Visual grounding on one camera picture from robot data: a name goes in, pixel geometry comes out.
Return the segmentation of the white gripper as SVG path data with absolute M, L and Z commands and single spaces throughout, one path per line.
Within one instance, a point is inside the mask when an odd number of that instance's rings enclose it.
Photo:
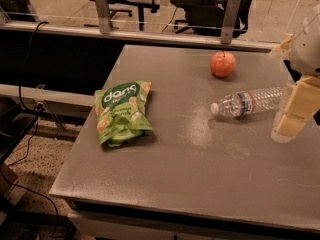
M 297 136 L 320 110 L 320 5 L 316 5 L 292 35 L 276 45 L 269 56 L 290 61 L 303 76 L 291 85 L 291 92 L 280 108 L 275 131 L 287 138 Z

